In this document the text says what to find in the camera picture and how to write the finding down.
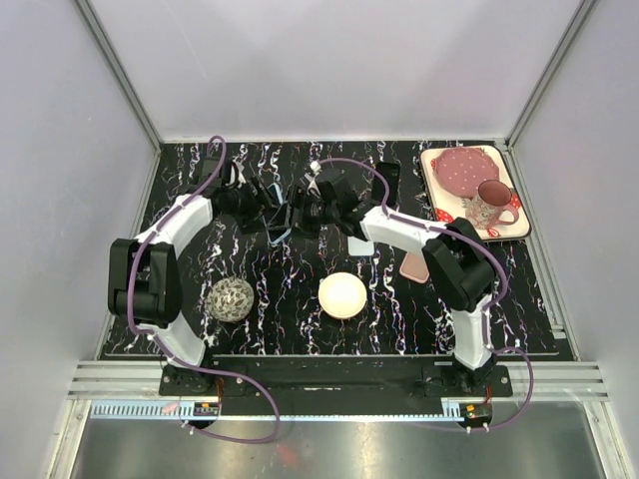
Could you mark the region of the light blue phone case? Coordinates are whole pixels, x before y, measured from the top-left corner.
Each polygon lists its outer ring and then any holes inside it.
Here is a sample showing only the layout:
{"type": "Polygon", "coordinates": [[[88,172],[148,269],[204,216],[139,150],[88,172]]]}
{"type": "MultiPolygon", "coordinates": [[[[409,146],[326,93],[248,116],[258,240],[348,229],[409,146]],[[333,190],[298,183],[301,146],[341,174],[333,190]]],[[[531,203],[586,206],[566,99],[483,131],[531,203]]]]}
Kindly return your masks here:
{"type": "Polygon", "coordinates": [[[276,205],[265,215],[265,226],[269,245],[276,246],[286,240],[292,232],[290,202],[279,184],[270,184],[267,191],[275,198],[276,205]]]}

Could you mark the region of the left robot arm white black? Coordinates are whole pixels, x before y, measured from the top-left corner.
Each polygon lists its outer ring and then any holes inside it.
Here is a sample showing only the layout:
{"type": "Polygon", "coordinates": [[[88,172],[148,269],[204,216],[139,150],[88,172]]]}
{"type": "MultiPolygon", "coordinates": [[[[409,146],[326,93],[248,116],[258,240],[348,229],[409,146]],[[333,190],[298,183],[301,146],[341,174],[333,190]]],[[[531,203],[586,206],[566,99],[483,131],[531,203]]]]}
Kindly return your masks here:
{"type": "Polygon", "coordinates": [[[205,160],[201,183],[176,197],[154,224],[132,239],[117,239],[110,248],[108,308],[127,320],[136,335],[146,335],[166,355],[170,369],[196,395],[208,393],[219,377],[234,377],[267,391],[238,372],[205,364],[206,347],[182,312],[183,290],[178,259],[200,230],[219,216],[230,216],[244,232],[266,224],[265,213],[281,200],[257,177],[245,179],[235,162],[205,160]]]}

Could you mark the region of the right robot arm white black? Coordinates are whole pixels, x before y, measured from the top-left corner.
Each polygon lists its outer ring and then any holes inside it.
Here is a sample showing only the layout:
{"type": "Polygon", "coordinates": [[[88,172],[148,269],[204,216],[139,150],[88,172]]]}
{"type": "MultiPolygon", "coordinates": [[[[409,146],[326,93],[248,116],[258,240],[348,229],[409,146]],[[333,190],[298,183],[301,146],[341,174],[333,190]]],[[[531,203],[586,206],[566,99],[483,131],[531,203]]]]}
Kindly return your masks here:
{"type": "Polygon", "coordinates": [[[403,250],[421,260],[443,302],[455,331],[453,359],[443,368],[442,382],[464,395],[487,390],[496,367],[490,337],[490,309],[497,302],[496,282],[505,273],[471,223],[457,218],[438,223],[394,209],[399,167],[380,162],[370,168],[370,196],[364,200],[345,174],[329,161],[312,164],[305,180],[287,190],[268,187],[275,209],[265,225],[273,243],[288,238],[317,239],[324,226],[335,226],[347,239],[352,256],[370,256],[379,244],[403,250]]]}

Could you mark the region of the pink phone case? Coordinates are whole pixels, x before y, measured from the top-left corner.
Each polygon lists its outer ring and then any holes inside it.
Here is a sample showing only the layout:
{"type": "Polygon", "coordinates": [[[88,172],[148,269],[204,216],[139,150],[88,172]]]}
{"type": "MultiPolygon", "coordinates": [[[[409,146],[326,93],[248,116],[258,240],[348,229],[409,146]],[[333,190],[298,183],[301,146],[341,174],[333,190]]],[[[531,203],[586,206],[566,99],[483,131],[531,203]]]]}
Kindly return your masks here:
{"type": "Polygon", "coordinates": [[[399,267],[399,274],[404,278],[424,284],[429,279],[429,271],[422,255],[407,252],[399,267]]]}

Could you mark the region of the light blue smartphone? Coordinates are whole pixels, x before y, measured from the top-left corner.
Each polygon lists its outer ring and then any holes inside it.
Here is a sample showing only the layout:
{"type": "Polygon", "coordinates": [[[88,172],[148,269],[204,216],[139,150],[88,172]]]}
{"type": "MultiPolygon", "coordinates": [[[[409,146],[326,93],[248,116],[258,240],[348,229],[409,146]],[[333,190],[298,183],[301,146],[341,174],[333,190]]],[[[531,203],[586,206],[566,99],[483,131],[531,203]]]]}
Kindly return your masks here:
{"type": "Polygon", "coordinates": [[[372,256],[375,253],[375,246],[372,241],[348,237],[347,251],[348,254],[353,257],[372,256]]]}

